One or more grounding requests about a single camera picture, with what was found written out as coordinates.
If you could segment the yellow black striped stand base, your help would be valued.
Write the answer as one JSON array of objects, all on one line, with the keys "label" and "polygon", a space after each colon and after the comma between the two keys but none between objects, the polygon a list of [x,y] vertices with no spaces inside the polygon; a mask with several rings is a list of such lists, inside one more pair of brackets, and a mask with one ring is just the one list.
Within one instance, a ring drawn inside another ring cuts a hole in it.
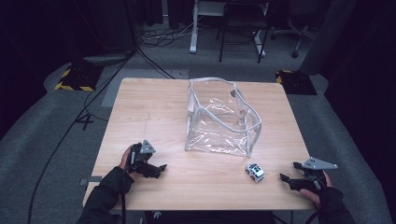
[{"label": "yellow black striped stand base", "polygon": [[310,77],[300,71],[278,70],[276,82],[283,86],[286,94],[317,95]]},{"label": "yellow black striped stand base", "polygon": [[69,65],[56,84],[55,90],[95,91],[103,70],[103,66],[79,68]]}]

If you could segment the office chair wheeled base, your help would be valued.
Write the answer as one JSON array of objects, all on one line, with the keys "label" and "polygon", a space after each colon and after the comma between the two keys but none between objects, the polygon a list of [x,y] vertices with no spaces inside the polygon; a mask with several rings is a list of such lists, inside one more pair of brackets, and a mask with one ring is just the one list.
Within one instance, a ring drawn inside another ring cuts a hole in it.
[{"label": "office chair wheeled base", "polygon": [[289,26],[286,30],[275,30],[270,38],[276,40],[279,35],[297,35],[297,42],[291,53],[292,58],[299,56],[299,48],[305,37],[314,39],[315,36],[309,31],[313,27],[313,17],[307,14],[291,14],[287,18],[287,25]]}]

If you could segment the small white toy car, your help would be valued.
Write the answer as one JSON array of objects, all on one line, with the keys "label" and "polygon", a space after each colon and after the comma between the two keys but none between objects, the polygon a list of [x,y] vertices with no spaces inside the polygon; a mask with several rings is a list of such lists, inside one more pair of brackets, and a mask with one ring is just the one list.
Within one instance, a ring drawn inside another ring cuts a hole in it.
[{"label": "small white toy car", "polygon": [[257,163],[248,164],[245,171],[249,175],[249,177],[255,182],[260,182],[261,180],[263,180],[265,175],[264,170]]}]

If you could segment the clear plastic bag white trim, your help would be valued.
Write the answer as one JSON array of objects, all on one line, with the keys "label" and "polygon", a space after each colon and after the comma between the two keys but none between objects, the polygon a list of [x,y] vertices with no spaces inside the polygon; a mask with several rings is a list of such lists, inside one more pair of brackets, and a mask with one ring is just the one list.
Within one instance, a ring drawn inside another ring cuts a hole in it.
[{"label": "clear plastic bag white trim", "polygon": [[262,119],[238,86],[218,77],[190,80],[186,150],[250,158]]}]

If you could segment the white desk frame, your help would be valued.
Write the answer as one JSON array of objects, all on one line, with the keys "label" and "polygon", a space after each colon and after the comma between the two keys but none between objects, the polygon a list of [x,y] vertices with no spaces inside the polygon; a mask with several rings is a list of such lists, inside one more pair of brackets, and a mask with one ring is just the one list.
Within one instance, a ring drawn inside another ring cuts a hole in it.
[{"label": "white desk frame", "polygon": [[189,52],[195,54],[197,52],[198,42],[198,20],[204,16],[221,17],[223,15],[224,2],[218,0],[194,0],[192,10],[192,31]]}]

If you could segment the person's right hand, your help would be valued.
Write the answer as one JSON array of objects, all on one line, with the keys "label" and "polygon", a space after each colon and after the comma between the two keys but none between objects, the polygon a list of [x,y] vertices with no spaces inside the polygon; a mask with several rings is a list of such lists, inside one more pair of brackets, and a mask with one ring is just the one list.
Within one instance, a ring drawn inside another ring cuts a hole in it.
[{"label": "person's right hand", "polygon": [[300,189],[299,192],[305,196],[307,200],[312,202],[316,208],[320,208],[323,203],[328,203],[329,201],[329,195],[327,193],[324,193],[323,196],[320,197],[318,194],[308,189]]}]

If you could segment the black metal chair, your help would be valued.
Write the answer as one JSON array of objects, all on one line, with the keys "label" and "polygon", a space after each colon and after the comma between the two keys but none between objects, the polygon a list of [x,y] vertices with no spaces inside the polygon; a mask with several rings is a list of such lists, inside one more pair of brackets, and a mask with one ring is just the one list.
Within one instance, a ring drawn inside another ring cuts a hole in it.
[{"label": "black metal chair", "polygon": [[227,42],[227,32],[249,32],[258,53],[258,63],[264,56],[264,46],[270,23],[264,9],[267,0],[227,0],[217,36],[221,36],[219,62],[222,62],[225,45],[243,45],[243,42]]}]

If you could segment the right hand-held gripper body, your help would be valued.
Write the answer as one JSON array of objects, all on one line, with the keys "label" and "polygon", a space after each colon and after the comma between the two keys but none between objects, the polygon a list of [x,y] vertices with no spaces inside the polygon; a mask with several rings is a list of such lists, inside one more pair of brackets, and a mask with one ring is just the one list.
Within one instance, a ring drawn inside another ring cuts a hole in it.
[{"label": "right hand-held gripper body", "polygon": [[307,169],[308,174],[302,179],[291,179],[291,189],[300,190],[308,189],[310,191],[321,191],[327,185],[324,170],[337,169],[338,165],[330,163],[314,157],[310,157],[307,161],[302,163],[303,167]]}]

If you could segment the person's left hand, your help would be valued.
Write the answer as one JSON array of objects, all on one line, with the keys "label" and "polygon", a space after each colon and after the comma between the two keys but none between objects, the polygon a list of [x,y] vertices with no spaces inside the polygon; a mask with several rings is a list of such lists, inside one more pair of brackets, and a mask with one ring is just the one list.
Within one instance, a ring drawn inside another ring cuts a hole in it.
[{"label": "person's left hand", "polygon": [[[119,167],[122,170],[126,170],[126,163],[127,163],[128,158],[129,158],[130,152],[131,152],[131,148],[127,147],[127,149],[124,151],[124,153],[122,155],[122,158],[121,158],[121,161],[120,161],[120,164],[119,164]],[[129,177],[131,177],[133,180],[136,180],[136,179],[142,177],[142,175],[139,174],[139,173],[133,172],[133,173],[129,173]]]}]

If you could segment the grey tape strip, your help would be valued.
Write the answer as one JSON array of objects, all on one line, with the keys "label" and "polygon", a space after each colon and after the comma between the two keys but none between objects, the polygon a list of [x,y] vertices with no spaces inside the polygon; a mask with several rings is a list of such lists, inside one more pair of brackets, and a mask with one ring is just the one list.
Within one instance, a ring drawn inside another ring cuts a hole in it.
[{"label": "grey tape strip", "polygon": [[102,180],[101,176],[89,176],[86,178],[81,178],[79,184],[81,186],[88,186],[90,183],[100,183]]}]

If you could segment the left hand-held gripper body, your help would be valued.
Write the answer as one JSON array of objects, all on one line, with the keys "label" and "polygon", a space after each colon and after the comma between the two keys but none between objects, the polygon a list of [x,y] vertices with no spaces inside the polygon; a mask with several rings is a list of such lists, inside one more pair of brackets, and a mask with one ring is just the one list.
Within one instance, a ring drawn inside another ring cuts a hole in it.
[{"label": "left hand-held gripper body", "polygon": [[149,159],[155,152],[153,146],[148,140],[144,140],[142,143],[136,143],[130,146],[131,152],[127,160],[127,173],[139,173],[145,170],[151,170],[149,165]]}]

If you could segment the grey slanted stand post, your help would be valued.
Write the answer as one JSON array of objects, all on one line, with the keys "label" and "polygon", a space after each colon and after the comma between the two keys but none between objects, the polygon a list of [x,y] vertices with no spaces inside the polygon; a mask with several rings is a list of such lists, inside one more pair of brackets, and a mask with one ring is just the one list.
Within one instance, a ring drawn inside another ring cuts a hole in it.
[{"label": "grey slanted stand post", "polygon": [[299,68],[301,73],[315,76],[320,72],[356,3],[357,0],[332,0],[318,35]]}]

